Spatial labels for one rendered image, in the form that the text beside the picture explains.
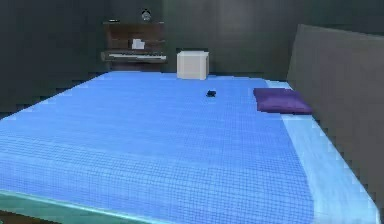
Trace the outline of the white cube nightstand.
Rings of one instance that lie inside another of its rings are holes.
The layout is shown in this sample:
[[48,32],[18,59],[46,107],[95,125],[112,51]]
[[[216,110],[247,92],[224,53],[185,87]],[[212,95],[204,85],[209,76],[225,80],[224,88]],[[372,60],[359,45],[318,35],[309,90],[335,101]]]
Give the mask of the white cube nightstand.
[[209,73],[209,53],[181,51],[177,54],[177,77],[205,80]]

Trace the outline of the blue bed with grey headboard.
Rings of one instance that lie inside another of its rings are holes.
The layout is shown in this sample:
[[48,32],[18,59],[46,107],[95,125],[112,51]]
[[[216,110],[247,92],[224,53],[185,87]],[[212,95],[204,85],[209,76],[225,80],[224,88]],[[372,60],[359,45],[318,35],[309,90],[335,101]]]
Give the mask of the blue bed with grey headboard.
[[0,119],[0,210],[60,224],[384,224],[317,122],[258,111],[255,88],[289,85],[113,71]]

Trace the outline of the brown upright piano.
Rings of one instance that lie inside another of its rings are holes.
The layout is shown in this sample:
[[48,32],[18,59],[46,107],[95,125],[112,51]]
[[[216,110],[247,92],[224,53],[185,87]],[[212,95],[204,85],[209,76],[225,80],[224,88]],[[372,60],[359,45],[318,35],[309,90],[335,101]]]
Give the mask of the brown upright piano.
[[167,63],[163,23],[104,22],[108,70],[161,71]]

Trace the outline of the purple pillow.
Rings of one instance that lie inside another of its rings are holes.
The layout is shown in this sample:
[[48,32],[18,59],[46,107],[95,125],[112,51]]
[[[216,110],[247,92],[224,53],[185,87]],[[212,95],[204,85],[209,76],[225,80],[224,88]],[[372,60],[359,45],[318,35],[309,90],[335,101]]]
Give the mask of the purple pillow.
[[311,115],[311,107],[300,94],[286,88],[255,88],[257,110],[268,113]]

